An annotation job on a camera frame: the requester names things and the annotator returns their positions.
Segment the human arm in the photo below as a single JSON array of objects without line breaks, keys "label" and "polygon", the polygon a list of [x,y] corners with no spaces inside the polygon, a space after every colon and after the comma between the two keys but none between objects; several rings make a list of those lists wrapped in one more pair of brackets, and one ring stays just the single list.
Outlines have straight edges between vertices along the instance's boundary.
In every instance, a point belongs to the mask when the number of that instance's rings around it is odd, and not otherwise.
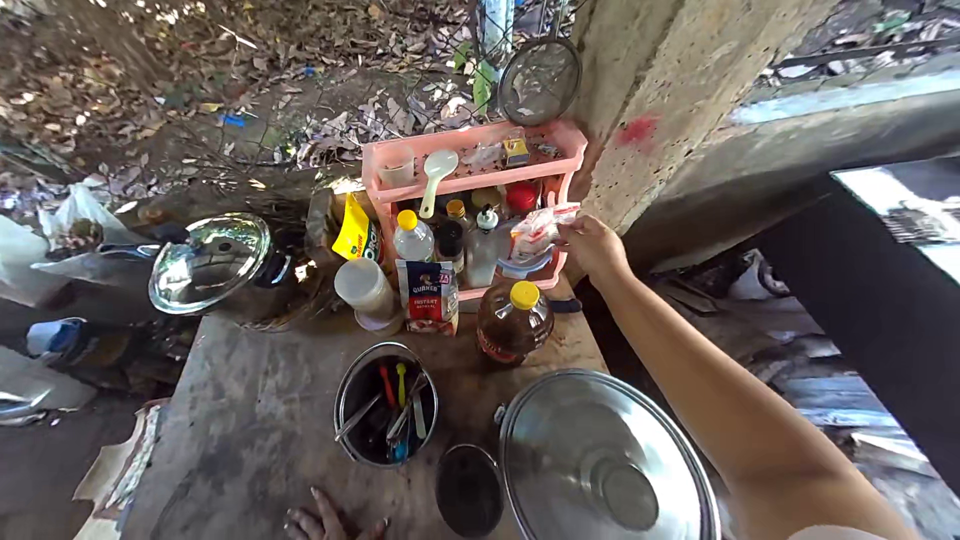
[{"label": "human arm", "polygon": [[748,537],[786,539],[837,525],[917,538],[829,439],[634,276],[611,229],[581,216],[561,235],[727,484]]}]

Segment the yellow spoon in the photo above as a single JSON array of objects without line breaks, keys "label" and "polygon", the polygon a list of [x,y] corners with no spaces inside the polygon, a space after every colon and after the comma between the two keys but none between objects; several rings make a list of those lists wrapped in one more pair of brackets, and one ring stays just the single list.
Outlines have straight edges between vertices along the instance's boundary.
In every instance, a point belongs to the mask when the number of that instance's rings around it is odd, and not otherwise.
[{"label": "yellow spoon", "polygon": [[404,407],[407,404],[407,393],[406,388],[403,385],[403,376],[407,373],[407,366],[403,365],[403,362],[400,362],[396,365],[396,374],[399,376],[399,396],[397,398],[400,400],[400,407]]}]

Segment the red paint mark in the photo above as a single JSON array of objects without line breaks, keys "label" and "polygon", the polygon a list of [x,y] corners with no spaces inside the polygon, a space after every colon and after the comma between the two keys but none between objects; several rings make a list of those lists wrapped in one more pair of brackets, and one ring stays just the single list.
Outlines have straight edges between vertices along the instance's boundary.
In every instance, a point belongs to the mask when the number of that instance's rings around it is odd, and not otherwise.
[{"label": "red paint mark", "polygon": [[638,150],[649,153],[652,149],[650,139],[654,136],[660,117],[653,114],[643,114],[640,118],[631,120],[617,134],[616,140],[620,144],[636,144]]}]

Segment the glass pot lid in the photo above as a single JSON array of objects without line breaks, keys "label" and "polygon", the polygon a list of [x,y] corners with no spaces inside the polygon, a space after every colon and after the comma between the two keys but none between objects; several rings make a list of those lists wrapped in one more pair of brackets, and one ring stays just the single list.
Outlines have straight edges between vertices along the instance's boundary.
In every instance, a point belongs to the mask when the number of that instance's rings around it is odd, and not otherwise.
[{"label": "glass pot lid", "polygon": [[562,370],[521,391],[500,427],[500,460],[525,538],[719,537],[716,500],[690,443],[649,398],[609,375]]},{"label": "glass pot lid", "polygon": [[189,242],[163,246],[150,276],[150,300],[164,313],[213,306],[250,281],[270,254],[270,231],[253,214],[218,215],[186,229]]}]

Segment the red spoon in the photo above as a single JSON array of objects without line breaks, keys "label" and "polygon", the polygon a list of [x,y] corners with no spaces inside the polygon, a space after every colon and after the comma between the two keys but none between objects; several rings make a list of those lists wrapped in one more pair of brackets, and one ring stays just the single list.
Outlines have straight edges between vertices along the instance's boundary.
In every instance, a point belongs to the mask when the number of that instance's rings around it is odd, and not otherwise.
[{"label": "red spoon", "polygon": [[380,365],[380,377],[383,378],[383,385],[387,390],[387,403],[390,408],[396,410],[396,399],[394,399],[394,389],[390,385],[390,376],[387,374],[387,366]]}]

